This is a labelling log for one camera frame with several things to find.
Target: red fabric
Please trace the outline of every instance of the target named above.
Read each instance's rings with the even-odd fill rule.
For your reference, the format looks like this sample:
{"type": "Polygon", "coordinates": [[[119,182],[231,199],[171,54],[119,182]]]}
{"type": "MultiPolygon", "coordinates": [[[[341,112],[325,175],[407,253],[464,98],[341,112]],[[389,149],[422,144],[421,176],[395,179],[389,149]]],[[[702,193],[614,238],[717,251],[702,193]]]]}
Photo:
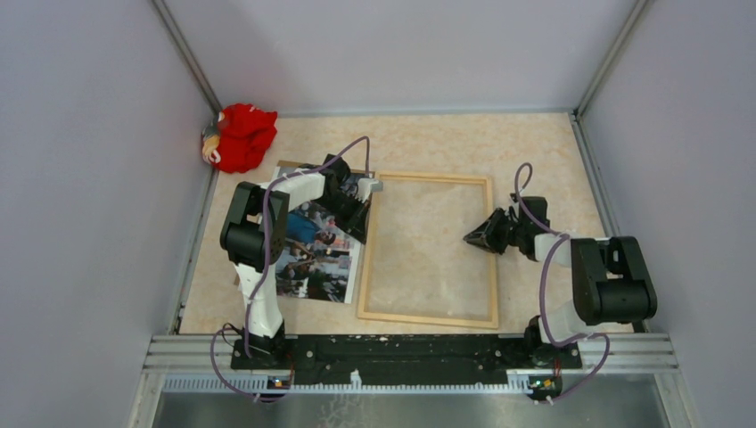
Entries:
{"type": "Polygon", "coordinates": [[[273,143],[278,113],[262,111],[252,104],[234,104],[223,109],[223,114],[218,123],[220,161],[212,164],[228,173],[256,168],[273,143]]]}

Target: table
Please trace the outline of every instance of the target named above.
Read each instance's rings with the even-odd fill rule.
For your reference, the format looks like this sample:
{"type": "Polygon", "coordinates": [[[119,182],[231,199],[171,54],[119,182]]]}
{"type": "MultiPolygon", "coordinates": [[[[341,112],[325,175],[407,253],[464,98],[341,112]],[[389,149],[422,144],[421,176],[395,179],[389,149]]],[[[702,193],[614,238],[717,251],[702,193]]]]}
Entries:
{"type": "MultiPolygon", "coordinates": [[[[552,228],[583,236],[604,235],[566,113],[291,118],[279,119],[276,127],[278,135],[257,169],[245,174],[220,173],[218,177],[181,333],[214,333],[225,322],[243,324],[242,295],[234,285],[236,273],[218,243],[236,185],[270,180],[279,160],[320,164],[327,153],[337,153],[362,135],[371,139],[371,169],[490,176],[496,206],[507,205],[514,172],[529,161],[535,174],[527,193],[547,198],[552,228]]],[[[365,147],[355,147],[344,159],[362,169],[365,147]]],[[[499,332],[521,333],[538,314],[541,267],[515,249],[497,256],[499,332]]],[[[492,333],[357,319],[358,286],[351,304],[279,297],[286,332],[492,333]]],[[[568,268],[551,269],[546,295],[549,310],[571,298],[568,268]]],[[[605,325],[604,330],[632,331],[629,325],[605,325]]]]}

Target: printed photo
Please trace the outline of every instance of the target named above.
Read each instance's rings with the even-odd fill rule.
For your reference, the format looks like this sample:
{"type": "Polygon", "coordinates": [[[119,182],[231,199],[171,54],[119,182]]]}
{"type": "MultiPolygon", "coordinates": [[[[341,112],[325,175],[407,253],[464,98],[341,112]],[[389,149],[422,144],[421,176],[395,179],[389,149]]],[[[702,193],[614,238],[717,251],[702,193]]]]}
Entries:
{"type": "MultiPolygon", "coordinates": [[[[273,179],[296,170],[297,162],[281,161],[273,179]]],[[[357,194],[364,173],[352,172],[341,190],[357,194]]],[[[286,245],[275,263],[279,296],[351,303],[361,243],[336,227],[333,215],[315,202],[289,211],[286,245]]]]}

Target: red plush toy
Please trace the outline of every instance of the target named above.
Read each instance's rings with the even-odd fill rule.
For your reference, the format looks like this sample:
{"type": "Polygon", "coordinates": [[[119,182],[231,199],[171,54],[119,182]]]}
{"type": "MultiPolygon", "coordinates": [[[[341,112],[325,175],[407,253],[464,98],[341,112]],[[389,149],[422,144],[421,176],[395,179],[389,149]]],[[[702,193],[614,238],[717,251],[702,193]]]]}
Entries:
{"type": "Polygon", "coordinates": [[[202,131],[202,158],[229,173],[256,168],[273,143],[277,118],[277,112],[252,104],[226,107],[202,131]]]}

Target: light wood frame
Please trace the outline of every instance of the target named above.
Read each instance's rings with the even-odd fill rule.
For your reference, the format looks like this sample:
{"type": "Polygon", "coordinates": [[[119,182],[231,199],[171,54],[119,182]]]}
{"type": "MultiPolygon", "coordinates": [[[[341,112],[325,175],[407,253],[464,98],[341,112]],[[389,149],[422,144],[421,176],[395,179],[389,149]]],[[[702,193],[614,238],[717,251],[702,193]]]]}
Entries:
{"type": "MultiPolygon", "coordinates": [[[[377,171],[375,178],[382,182],[387,181],[416,181],[432,183],[449,183],[461,185],[480,185],[483,191],[485,212],[481,213],[481,221],[488,218],[494,209],[493,188],[490,177],[485,176],[468,176],[457,174],[438,174],[424,172],[397,172],[397,171],[377,171]]],[[[371,213],[377,213],[374,207],[381,203],[381,193],[373,194],[373,209],[371,213]]],[[[452,317],[425,317],[415,315],[390,314],[384,312],[370,312],[367,310],[368,297],[370,295],[370,272],[372,259],[374,256],[374,238],[375,229],[380,225],[376,216],[371,215],[368,219],[367,227],[367,244],[365,258],[362,270],[362,279],[360,281],[359,302],[357,305],[357,317],[360,319],[374,319],[381,321],[394,321],[405,323],[434,324],[434,325],[452,325],[458,327],[470,328],[498,328],[498,287],[497,287],[497,267],[496,256],[493,253],[481,252],[481,257],[489,259],[489,314],[487,320],[452,318],[452,317]]]]}

